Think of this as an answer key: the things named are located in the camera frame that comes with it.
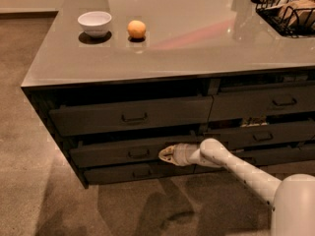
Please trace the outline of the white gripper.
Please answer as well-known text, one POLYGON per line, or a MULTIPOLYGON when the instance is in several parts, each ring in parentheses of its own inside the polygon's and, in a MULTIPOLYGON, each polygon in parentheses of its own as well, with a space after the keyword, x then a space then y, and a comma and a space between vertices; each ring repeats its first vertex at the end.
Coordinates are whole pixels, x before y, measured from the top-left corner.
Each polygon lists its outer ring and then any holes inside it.
POLYGON ((174 163, 178 166, 198 164, 200 162, 200 149, 198 145, 178 144, 162 149, 158 158, 164 162, 174 163))

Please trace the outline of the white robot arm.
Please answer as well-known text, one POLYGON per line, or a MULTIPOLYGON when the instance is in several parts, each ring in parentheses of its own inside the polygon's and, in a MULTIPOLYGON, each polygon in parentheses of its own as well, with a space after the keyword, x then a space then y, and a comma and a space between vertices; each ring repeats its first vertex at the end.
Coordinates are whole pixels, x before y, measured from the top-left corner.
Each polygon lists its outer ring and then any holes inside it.
POLYGON ((294 174, 280 180, 233 155, 216 139, 177 144, 158 157, 176 166, 222 167, 272 209, 271 236, 315 236, 315 177, 294 174))

